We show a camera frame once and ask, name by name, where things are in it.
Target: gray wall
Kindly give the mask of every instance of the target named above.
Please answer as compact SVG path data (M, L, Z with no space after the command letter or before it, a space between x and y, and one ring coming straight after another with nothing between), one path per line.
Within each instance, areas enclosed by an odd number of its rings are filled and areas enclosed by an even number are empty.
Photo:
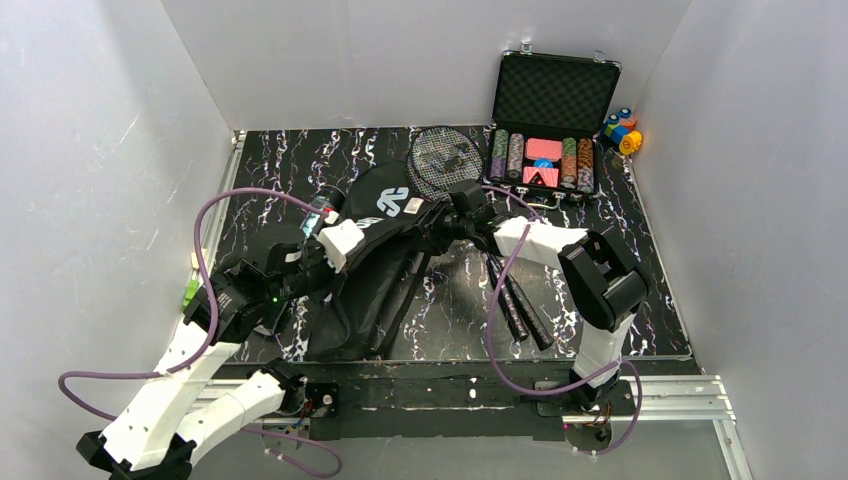
M758 478L844 478L848 4L694 0L636 173L695 355Z
M231 134L151 0L2 2L0 102L0 476L100 478L73 447L105 422L56 378L155 365ZM73 387L117 411L137 383Z
M491 121L500 53L624 62L632 106L688 0L163 0L233 128Z

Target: stack of poker chips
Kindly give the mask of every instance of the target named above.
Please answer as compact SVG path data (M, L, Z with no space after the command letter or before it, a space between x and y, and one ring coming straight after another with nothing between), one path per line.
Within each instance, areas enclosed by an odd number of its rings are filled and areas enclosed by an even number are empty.
M592 193L595 189L592 153L592 140L581 138L577 144L577 190L585 193Z
M577 182L577 140L566 138L562 141L562 165L559 184L565 188L575 188Z
M509 146L509 132L498 130L495 132L495 146L492 150L492 165L489 170L489 178L492 180L503 180L506 172L506 156Z
M513 133L509 136L509 155L506 159L506 175L510 180L521 178L521 162L524 160L524 135Z

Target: white plastic bracket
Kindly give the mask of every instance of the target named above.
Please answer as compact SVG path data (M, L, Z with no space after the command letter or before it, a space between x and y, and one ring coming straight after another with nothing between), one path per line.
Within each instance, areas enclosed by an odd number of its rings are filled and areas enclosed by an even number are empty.
M155 371L163 372L183 362L205 339L206 331L196 323L180 322ZM112 459L118 463L126 460L132 465L131 471L159 465L189 407L240 346L218 342L185 369L148 380L121 415L103 429L104 448Z
M196 465L216 445L248 423L279 410L284 395L285 390L277 379L259 371L235 390L186 415L177 434L186 442L197 443L191 452L191 464Z

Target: blue toy piece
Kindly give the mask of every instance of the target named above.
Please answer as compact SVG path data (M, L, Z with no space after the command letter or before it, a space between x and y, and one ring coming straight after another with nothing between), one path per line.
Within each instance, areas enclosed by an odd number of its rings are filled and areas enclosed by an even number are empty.
M615 142L616 145L621 143L621 140L624 139L625 135L628 133L630 133L630 130L619 124L607 125L607 128L604 129L604 135L609 137L609 139Z

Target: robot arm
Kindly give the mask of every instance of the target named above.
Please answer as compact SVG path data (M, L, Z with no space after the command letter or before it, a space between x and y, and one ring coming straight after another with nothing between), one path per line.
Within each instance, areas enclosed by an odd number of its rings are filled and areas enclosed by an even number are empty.
M450 191L456 210L442 228L467 238L478 249L509 256L528 234L518 258L562 271L577 311L583 336L569 383L582 380L617 361L627 332L650 283L636 257L614 228L604 232L563 228L524 217L496 214L476 182L463 181ZM618 379L610 369L572 392L584 408L598 403Z

